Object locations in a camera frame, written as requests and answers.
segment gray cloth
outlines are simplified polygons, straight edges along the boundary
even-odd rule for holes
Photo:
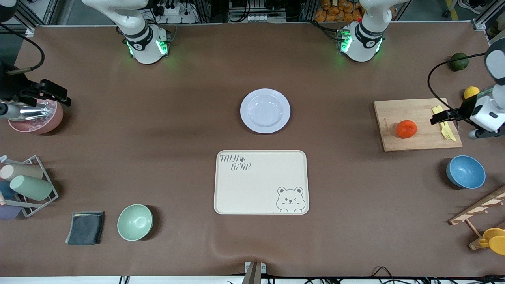
[[[65,242],[76,246],[99,244],[103,223],[103,212],[74,212]]]

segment yellow cup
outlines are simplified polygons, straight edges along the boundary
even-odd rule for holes
[[[484,232],[479,245],[485,248],[491,248],[497,254],[505,255],[505,230],[500,228],[491,228]]]

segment cartoon bear face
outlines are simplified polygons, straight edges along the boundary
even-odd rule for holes
[[[305,208],[305,200],[302,196],[304,190],[301,187],[296,187],[293,190],[287,190],[284,187],[277,189],[279,199],[277,200],[277,208],[281,212],[301,212]]]

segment light green bowl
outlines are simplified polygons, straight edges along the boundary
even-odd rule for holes
[[[118,233],[127,241],[138,241],[153,227],[153,214],[142,204],[125,208],[118,218]]]

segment table surface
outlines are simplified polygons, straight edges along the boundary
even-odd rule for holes
[[[486,51],[484,34],[470,23],[393,23],[386,36],[374,59],[356,63],[310,24],[181,26],[169,58],[141,65],[113,27],[37,28],[46,60],[28,77],[66,87],[73,105],[50,134],[1,123],[1,148],[15,160],[39,155],[60,198],[0,223],[0,275],[219,275],[248,260],[291,276],[367,276],[378,265],[398,276],[503,274],[503,257],[471,251],[475,235],[447,221],[505,183],[505,140],[469,140],[462,123],[462,148],[385,153],[373,110],[378,100],[430,98],[431,68]],[[25,42],[17,66],[38,59]],[[491,84],[482,58],[433,74],[454,106],[463,88]],[[249,131],[238,112],[264,87],[292,107],[270,135]],[[309,212],[218,215],[221,150],[304,151]],[[450,185],[445,166],[460,154],[485,167],[482,188]],[[146,240],[127,242],[116,221],[134,203],[150,206],[155,225]],[[65,244],[78,211],[105,211],[99,245]],[[472,218],[480,230],[504,219],[505,208]]]

